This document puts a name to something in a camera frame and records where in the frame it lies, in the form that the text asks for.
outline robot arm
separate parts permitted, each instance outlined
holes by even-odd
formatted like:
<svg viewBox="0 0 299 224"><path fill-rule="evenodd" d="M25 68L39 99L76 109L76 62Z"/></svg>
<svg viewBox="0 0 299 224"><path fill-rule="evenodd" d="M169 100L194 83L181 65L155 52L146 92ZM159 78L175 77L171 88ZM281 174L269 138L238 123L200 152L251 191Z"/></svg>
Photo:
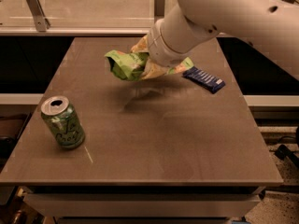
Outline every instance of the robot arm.
<svg viewBox="0 0 299 224"><path fill-rule="evenodd" d="M253 46L299 80L299 6L280 0L178 0L151 28L149 56L175 66L220 32Z"/></svg>

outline can top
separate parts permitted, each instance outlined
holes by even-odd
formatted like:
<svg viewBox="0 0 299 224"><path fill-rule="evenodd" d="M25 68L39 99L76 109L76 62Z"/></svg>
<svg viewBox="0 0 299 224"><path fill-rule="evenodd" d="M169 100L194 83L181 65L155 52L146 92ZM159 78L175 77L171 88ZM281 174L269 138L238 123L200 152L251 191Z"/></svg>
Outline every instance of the can top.
<svg viewBox="0 0 299 224"><path fill-rule="evenodd" d="M48 116L58 115L64 112L69 105L65 96L53 96L41 105L41 112Z"/></svg>

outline blue wrapper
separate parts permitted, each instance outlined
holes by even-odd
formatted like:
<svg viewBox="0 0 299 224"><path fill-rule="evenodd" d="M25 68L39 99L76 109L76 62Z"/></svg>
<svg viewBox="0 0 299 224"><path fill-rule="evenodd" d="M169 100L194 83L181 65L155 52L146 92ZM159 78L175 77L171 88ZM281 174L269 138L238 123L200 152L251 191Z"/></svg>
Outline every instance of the blue wrapper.
<svg viewBox="0 0 299 224"><path fill-rule="evenodd" d="M223 86L225 86L225 82L222 79L214 77L209 73L196 68L195 66L185 71L183 73L183 77L206 88L211 93L216 93Z"/></svg>

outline brown table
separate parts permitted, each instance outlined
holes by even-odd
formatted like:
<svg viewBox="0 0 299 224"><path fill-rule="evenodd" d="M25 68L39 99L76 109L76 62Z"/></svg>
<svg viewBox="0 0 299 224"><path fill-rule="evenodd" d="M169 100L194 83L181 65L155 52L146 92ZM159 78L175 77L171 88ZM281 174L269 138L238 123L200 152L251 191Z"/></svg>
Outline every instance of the brown table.
<svg viewBox="0 0 299 224"><path fill-rule="evenodd" d="M85 142L60 149L39 106L0 182L29 187L26 202L46 216L244 215L261 187L282 179L217 40L191 55L197 67L225 80L216 94L181 74L115 78L104 54L129 52L138 40L74 40L41 103L68 97Z"/></svg>

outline green soda can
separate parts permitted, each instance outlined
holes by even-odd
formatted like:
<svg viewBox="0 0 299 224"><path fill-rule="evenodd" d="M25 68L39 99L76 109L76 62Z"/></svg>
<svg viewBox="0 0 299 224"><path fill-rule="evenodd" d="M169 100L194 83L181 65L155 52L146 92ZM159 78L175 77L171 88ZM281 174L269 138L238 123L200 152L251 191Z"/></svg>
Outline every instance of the green soda can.
<svg viewBox="0 0 299 224"><path fill-rule="evenodd" d="M41 106L41 117L63 148L78 147L85 133L78 120L75 108L64 96L53 96Z"/></svg>

